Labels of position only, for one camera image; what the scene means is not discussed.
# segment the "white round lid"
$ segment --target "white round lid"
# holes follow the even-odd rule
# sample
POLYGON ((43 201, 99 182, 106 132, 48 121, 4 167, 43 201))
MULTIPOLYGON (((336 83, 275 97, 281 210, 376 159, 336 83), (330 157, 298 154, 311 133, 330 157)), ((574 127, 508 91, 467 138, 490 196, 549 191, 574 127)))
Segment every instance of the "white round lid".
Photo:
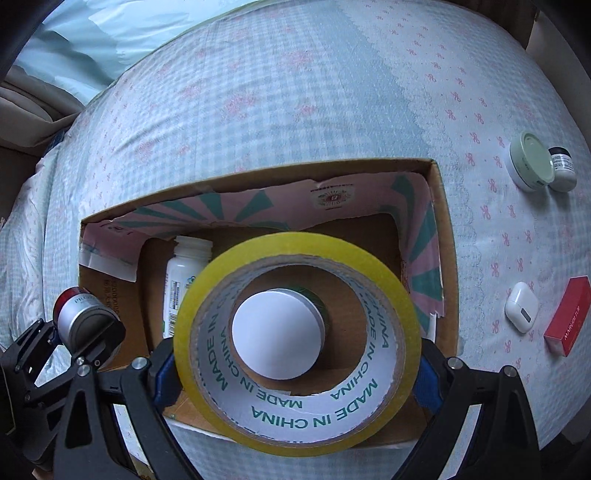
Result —
POLYGON ((324 334, 322 316, 314 304, 284 288, 247 298, 232 322, 232 340, 242 361, 274 380, 306 373, 320 354, 324 334))

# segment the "silver bolt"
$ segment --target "silver bolt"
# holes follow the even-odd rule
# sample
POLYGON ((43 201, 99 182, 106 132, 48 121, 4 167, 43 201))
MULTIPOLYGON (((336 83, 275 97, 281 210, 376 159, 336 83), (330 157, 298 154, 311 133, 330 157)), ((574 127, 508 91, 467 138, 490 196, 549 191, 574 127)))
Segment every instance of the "silver bolt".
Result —
POLYGON ((131 362, 131 366, 133 368, 135 368, 136 370, 142 370, 143 367, 145 367, 146 365, 148 365, 148 359, 143 356, 139 356, 138 358, 134 358, 134 361, 131 362))
POLYGON ((90 373, 90 367, 88 365, 82 365, 78 367, 78 375, 85 377, 90 373))
POLYGON ((458 357, 453 356, 447 359, 447 364, 449 368, 452 370, 459 370, 464 366, 464 362, 462 362, 458 357))
POLYGON ((515 367, 512 367, 511 365, 505 365, 503 367, 503 373, 507 377, 516 377, 517 376, 517 370, 515 369, 515 367))

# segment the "yellow packing tape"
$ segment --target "yellow packing tape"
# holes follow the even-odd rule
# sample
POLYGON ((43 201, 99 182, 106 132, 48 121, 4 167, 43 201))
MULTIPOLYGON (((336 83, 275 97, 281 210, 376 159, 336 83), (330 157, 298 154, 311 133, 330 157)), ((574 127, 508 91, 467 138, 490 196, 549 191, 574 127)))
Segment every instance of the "yellow packing tape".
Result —
POLYGON ((187 395, 222 434, 262 452, 299 457, 344 450, 390 421, 410 395, 420 342, 410 297, 382 262, 337 238, 285 232, 241 243, 203 270, 183 299, 174 355, 187 395), (338 276, 366 313, 358 366, 331 390, 306 397, 257 385, 229 348, 230 316, 240 292, 259 275, 287 265, 311 265, 338 276))

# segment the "cardboard box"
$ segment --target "cardboard box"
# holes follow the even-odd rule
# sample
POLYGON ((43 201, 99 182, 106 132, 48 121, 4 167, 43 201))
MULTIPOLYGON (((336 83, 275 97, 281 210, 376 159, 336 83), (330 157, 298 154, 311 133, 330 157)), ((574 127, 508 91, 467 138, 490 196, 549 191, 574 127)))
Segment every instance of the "cardboard box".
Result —
MULTIPOLYGON (((257 171, 235 173, 173 189, 119 205, 100 212, 83 221, 89 223, 114 219, 138 207, 166 200, 194 196, 206 192, 241 192, 249 189, 288 184, 313 179, 328 180, 334 177, 358 173, 410 171, 421 174, 427 180, 434 205, 434 215, 439 236, 441 277, 446 315, 439 318, 436 344, 446 356, 456 353, 458 333, 457 267, 454 239, 447 201, 437 164, 427 159, 368 159, 343 160, 322 163, 296 164, 266 168, 257 171)), ((400 253, 396 224, 390 215, 380 213, 360 218, 334 220, 308 229, 336 236, 358 245, 386 264, 397 276, 401 275, 400 253)), ((253 236, 273 233, 267 228, 220 227, 193 232, 194 236, 213 241, 213 256, 253 236)), ((80 285, 88 288, 100 300, 119 314, 127 328, 127 336, 113 367, 129 363, 139 355, 149 352, 162 338, 163 290, 166 263, 173 254, 174 242, 158 238, 149 239, 141 251, 137 282, 120 280, 90 268, 80 267, 80 285)), ((337 277, 310 267, 286 267, 256 279, 243 293, 246 297, 256 291, 276 287, 297 276, 297 282, 319 295, 329 310, 331 319, 338 322, 329 326, 326 346, 313 369, 294 381, 271 381, 257 377, 245 370, 261 385, 294 394, 310 394, 323 391, 344 379, 357 365, 365 343, 365 319, 361 306, 349 287, 337 277)), ((176 405, 165 414, 196 428, 218 433, 187 401, 182 394, 176 405)), ((426 426, 426 418, 411 397, 400 412, 367 441, 367 445, 389 445, 418 438, 426 426)))
POLYGON ((568 356, 579 336, 591 305, 591 285, 588 277, 569 280, 558 309, 548 325, 544 338, 552 353, 568 356))

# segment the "mattress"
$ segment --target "mattress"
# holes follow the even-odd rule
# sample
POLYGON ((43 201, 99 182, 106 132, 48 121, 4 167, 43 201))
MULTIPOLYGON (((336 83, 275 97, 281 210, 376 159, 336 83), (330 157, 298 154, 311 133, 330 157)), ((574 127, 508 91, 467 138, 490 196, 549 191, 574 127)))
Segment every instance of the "mattress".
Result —
MULTIPOLYGON (((472 368, 519 370, 545 445, 591 394, 591 371, 573 367, 591 361, 591 327, 568 358, 552 356, 543 339, 567 280, 591 270, 591 154, 521 46, 445 2, 296 0, 237 11, 125 72, 45 157, 0 232, 1 342, 49 319, 57 296, 77 283, 80 221, 93 213, 236 171, 374 157, 438 162, 456 242, 459 356, 472 368), (514 186, 504 159, 524 129, 571 152, 573 192, 514 186), (526 335, 504 318, 518 281, 541 301, 526 335)), ((68 364, 57 352, 43 380, 68 364)), ((474 421, 471 411, 466 428, 474 421)), ((276 458, 173 432, 207 479, 389 479, 408 453, 276 458)), ((133 432, 124 435, 141 456, 133 432)), ((446 474, 468 440, 460 438, 446 474)))

